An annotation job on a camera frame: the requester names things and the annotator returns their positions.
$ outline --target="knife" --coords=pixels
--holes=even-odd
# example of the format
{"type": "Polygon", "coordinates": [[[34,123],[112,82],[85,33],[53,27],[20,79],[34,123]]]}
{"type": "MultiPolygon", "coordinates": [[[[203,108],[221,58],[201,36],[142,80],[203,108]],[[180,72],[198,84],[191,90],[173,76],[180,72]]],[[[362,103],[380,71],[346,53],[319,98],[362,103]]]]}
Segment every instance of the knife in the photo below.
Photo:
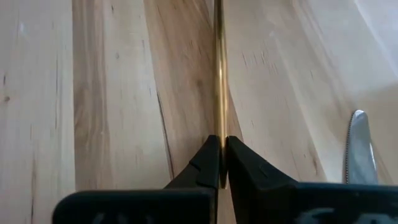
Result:
{"type": "Polygon", "coordinates": [[[347,184],[378,184],[368,116],[361,110],[349,123],[345,171],[347,184]]]}

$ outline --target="knife blade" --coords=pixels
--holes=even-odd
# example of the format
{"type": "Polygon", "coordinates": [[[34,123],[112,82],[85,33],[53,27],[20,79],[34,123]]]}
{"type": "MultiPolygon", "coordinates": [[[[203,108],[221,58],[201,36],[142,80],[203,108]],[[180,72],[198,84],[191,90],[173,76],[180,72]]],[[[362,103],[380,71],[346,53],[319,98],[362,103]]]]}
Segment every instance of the knife blade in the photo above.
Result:
{"type": "Polygon", "coordinates": [[[353,113],[346,143],[346,183],[378,184],[368,116],[364,111],[353,113]]]}

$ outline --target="wooden surface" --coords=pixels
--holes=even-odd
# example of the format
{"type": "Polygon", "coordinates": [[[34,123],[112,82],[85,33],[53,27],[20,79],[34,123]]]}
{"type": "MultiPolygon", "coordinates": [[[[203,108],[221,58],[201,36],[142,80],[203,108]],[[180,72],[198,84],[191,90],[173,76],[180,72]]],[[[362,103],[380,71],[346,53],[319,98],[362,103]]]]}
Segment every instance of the wooden surface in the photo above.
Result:
{"type": "Polygon", "coordinates": [[[170,181],[142,1],[73,1],[76,186],[170,181]]]}
{"type": "Polygon", "coordinates": [[[243,139],[296,179],[342,181],[347,124],[362,109],[379,178],[398,181],[397,77],[392,57],[360,13],[366,6],[226,1],[229,84],[243,139]]]}
{"type": "MultiPolygon", "coordinates": [[[[214,133],[212,2],[0,3],[1,223],[49,223],[75,187],[162,188],[178,175],[214,133]]],[[[365,110],[379,179],[398,184],[398,4],[224,8],[230,134],[297,180],[341,182],[348,122],[365,110]]],[[[222,190],[218,223],[233,222],[222,190]]]]}
{"type": "Polygon", "coordinates": [[[0,2],[0,223],[50,223],[75,191],[72,4],[0,2]]]}

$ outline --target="brass rod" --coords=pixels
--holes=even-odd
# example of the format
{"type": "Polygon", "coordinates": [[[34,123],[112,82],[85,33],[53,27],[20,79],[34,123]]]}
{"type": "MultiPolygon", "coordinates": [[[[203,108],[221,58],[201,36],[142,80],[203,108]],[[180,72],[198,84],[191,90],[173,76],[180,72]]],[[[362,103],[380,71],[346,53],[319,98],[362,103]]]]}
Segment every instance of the brass rod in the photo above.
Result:
{"type": "Polygon", "coordinates": [[[215,0],[214,3],[214,35],[215,35],[215,123],[216,134],[221,143],[221,169],[220,187],[226,189],[226,138],[228,118],[228,76],[226,41],[224,28],[224,5],[223,0],[215,0]]]}

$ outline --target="wooden table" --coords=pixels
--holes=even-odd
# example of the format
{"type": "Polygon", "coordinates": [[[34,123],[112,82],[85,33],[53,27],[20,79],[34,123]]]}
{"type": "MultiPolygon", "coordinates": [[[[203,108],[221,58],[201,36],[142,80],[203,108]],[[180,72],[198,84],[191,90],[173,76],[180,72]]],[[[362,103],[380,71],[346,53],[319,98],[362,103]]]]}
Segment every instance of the wooden table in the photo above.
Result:
{"type": "MultiPolygon", "coordinates": [[[[341,182],[365,110],[379,180],[398,184],[398,3],[224,8],[229,133],[297,180],[341,182]]],[[[178,175],[214,133],[212,14],[211,0],[1,1],[0,223],[50,223],[74,191],[178,175]]],[[[228,190],[218,215],[234,222],[228,190]]]]}

